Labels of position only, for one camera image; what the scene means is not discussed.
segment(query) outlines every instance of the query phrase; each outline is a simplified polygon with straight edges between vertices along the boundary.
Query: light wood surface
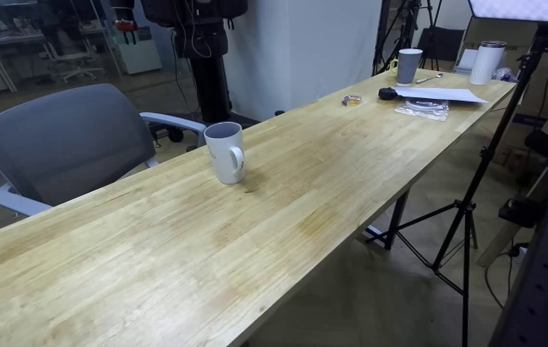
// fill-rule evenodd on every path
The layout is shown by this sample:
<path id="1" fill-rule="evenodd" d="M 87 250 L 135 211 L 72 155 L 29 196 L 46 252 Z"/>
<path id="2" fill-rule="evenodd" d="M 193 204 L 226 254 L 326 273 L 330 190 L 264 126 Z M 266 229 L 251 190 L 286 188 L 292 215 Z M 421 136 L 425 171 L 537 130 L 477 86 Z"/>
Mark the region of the light wood surface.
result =
<path id="1" fill-rule="evenodd" d="M 230 344 L 378 215 L 511 84 L 446 121 L 396 113 L 378 74 L 245 130 L 247 178 L 205 148 L 0 229 L 0 344 Z M 344 107 L 346 94 L 363 103 Z"/>

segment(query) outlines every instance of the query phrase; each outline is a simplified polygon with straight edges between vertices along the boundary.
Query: chair armrest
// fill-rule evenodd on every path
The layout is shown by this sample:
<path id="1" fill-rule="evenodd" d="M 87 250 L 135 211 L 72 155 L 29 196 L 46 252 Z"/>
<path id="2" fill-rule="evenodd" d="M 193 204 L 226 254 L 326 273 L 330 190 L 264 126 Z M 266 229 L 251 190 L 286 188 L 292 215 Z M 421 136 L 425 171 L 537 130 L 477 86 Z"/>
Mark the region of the chair armrest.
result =
<path id="1" fill-rule="evenodd" d="M 35 215 L 41 213 L 45 209 L 50 209 L 52 205 L 27 198 L 23 194 L 16 194 L 10 190 L 10 184 L 2 184 L 0 186 L 0 205 L 25 213 L 25 215 Z"/>
<path id="2" fill-rule="evenodd" d="M 170 115 L 170 113 L 156 113 L 156 111 L 141 111 L 139 115 L 149 123 L 162 123 L 162 124 L 193 130 L 199 136 L 199 146 L 205 142 L 203 138 L 205 124 L 199 121 L 183 119 L 183 117 Z"/>

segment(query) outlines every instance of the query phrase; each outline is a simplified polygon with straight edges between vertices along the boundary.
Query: gray chair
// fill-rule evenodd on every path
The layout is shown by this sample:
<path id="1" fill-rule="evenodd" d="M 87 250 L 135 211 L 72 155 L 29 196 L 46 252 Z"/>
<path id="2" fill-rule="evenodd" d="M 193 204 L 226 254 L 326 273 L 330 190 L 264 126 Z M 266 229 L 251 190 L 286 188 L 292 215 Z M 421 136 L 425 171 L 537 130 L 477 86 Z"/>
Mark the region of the gray chair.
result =
<path id="1" fill-rule="evenodd" d="M 139 163 L 153 165 L 149 123 L 197 132 L 203 123 L 137 111 L 112 84 L 46 94 L 0 113 L 0 205 L 25 215 L 104 186 Z"/>

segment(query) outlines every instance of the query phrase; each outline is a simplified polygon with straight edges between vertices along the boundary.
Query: white paper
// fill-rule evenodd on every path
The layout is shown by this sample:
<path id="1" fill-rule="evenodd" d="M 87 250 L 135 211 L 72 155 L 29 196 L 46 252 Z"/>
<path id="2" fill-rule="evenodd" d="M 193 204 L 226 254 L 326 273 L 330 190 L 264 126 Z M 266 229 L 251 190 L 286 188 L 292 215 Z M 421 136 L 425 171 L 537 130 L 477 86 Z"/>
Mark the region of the white paper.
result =
<path id="1" fill-rule="evenodd" d="M 427 99 L 454 99 L 454 101 L 473 101 L 483 103 L 469 88 L 394 88 L 401 97 L 427 97 Z"/>

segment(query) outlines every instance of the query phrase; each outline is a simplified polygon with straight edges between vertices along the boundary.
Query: table leg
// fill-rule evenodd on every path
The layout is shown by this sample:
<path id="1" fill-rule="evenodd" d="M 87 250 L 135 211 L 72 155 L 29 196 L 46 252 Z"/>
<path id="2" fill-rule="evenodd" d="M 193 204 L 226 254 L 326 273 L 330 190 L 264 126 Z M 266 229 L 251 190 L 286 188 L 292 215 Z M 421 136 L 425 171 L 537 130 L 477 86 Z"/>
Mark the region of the table leg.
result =
<path id="1" fill-rule="evenodd" d="M 403 211 L 405 211 L 407 196 L 409 196 L 409 190 L 405 190 L 405 192 L 396 200 L 396 204 L 394 204 L 390 227 L 388 227 L 388 232 L 386 232 L 386 238 L 384 238 L 384 246 L 386 246 L 388 250 L 390 250 L 392 244 L 394 244 L 398 227 L 401 225 L 401 217 L 403 217 Z"/>

